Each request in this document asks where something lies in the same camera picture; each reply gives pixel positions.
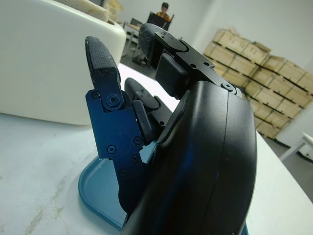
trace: person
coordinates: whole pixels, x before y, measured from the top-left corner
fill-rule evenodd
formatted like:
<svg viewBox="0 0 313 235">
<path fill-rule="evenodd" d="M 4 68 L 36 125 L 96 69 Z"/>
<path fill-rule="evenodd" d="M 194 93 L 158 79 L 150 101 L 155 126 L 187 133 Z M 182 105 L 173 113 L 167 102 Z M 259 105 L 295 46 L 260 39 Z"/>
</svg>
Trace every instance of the person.
<svg viewBox="0 0 313 235">
<path fill-rule="evenodd" d="M 162 18 L 164 18 L 167 21 L 171 21 L 171 17 L 166 14 L 167 9 L 168 9 L 168 3 L 164 2 L 162 4 L 162 7 L 161 7 L 161 12 L 157 12 L 156 14 L 158 16 L 161 16 Z"/>
</svg>

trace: blue acrylic base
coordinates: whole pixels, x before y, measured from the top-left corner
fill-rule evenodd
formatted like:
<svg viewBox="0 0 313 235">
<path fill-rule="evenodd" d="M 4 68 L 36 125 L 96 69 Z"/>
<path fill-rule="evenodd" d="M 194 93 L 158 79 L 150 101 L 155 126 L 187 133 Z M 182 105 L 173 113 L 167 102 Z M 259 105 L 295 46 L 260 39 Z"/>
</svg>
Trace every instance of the blue acrylic base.
<svg viewBox="0 0 313 235">
<path fill-rule="evenodd" d="M 155 143 L 140 151 L 143 162 L 147 162 Z M 113 162 L 96 157 L 82 172 L 78 190 L 85 206 L 109 224 L 122 229 L 126 213 L 118 201 L 118 183 Z M 242 235 L 248 235 L 246 225 Z"/>
</svg>

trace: bolt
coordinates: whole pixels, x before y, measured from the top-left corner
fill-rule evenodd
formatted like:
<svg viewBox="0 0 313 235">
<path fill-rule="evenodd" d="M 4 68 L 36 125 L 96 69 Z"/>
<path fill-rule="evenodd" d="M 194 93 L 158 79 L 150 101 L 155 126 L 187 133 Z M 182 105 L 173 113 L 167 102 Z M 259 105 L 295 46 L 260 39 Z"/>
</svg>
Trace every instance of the bolt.
<svg viewBox="0 0 313 235">
<path fill-rule="evenodd" d="M 100 93 L 99 92 L 93 92 L 91 94 L 91 97 L 94 98 L 94 99 L 98 99 L 100 97 Z"/>
<path fill-rule="evenodd" d="M 116 147 L 114 145 L 109 145 L 109 147 L 107 148 L 107 152 L 110 154 L 115 153 L 116 151 Z"/>
<path fill-rule="evenodd" d="M 101 70 L 99 71 L 99 74 L 103 77 L 107 76 L 109 74 L 109 72 L 107 70 Z"/>
<path fill-rule="evenodd" d="M 139 136 L 134 138 L 134 144 L 140 145 L 141 143 L 142 143 L 142 139 Z"/>
<path fill-rule="evenodd" d="M 126 174 L 126 170 L 125 169 L 121 169 L 120 171 L 119 171 L 119 175 L 120 176 L 124 176 Z"/>
<path fill-rule="evenodd" d="M 136 155 L 133 155 L 131 157 L 131 160 L 132 160 L 133 163 L 136 163 L 138 161 L 138 157 Z"/>
<path fill-rule="evenodd" d="M 229 83 L 227 83 L 227 82 L 223 82 L 222 83 L 222 87 L 224 87 L 229 92 L 232 92 L 234 90 L 234 87 L 232 85 L 230 85 Z"/>
<path fill-rule="evenodd" d="M 109 105 L 110 107 L 115 107 L 119 104 L 120 99 L 117 95 L 115 94 L 111 94 L 109 96 L 107 96 L 107 105 Z"/>
</svg>

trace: desk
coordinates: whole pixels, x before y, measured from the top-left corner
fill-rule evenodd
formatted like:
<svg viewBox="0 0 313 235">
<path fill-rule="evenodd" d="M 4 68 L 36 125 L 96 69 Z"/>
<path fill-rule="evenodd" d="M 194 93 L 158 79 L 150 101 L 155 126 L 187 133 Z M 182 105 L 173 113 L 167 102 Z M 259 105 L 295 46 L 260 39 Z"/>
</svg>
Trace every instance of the desk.
<svg viewBox="0 0 313 235">
<path fill-rule="evenodd" d="M 294 146 L 292 146 L 290 149 L 288 149 L 282 156 L 279 157 L 279 159 L 281 161 L 283 161 L 284 159 L 286 159 L 287 157 L 295 154 L 296 152 L 298 152 L 303 146 L 307 145 L 309 146 L 311 149 L 313 149 L 313 138 L 309 135 L 307 135 L 306 133 L 302 132 L 303 137 L 301 138 L 301 140 L 298 141 L 297 144 L 295 144 Z"/>
<path fill-rule="evenodd" d="M 125 30 L 126 33 L 130 32 L 130 35 L 126 34 L 126 37 L 128 38 L 128 43 L 127 43 L 125 52 L 124 52 L 124 54 L 122 56 L 127 55 L 128 51 L 130 50 L 130 47 L 131 47 L 131 44 L 132 44 L 133 40 L 134 40 L 135 43 L 138 44 L 138 39 L 135 38 L 134 35 L 136 35 L 138 37 L 140 27 L 136 26 L 136 25 L 133 25 L 133 24 L 130 24 L 130 23 L 125 23 L 124 30 Z"/>
<path fill-rule="evenodd" d="M 120 64 L 127 77 L 178 103 L 154 80 Z M 313 204 L 258 134 L 254 195 L 246 219 L 251 235 L 311 235 Z M 79 199 L 78 178 L 97 155 L 90 126 L 0 114 L 0 234 L 117 235 Z"/>
</svg>

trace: black rubber pad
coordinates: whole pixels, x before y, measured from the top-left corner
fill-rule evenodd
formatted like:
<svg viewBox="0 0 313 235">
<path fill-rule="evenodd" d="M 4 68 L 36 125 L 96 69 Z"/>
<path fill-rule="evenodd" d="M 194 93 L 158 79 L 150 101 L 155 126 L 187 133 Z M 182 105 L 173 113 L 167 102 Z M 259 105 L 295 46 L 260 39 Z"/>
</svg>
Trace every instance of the black rubber pad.
<svg viewBox="0 0 313 235">
<path fill-rule="evenodd" d="M 152 24 L 144 23 L 139 31 L 138 41 L 143 53 L 148 56 L 150 52 L 155 33 L 166 32 L 164 29 Z"/>
<path fill-rule="evenodd" d="M 116 67 L 109 50 L 99 39 L 88 36 L 85 40 L 85 47 L 90 71 Z"/>
</svg>

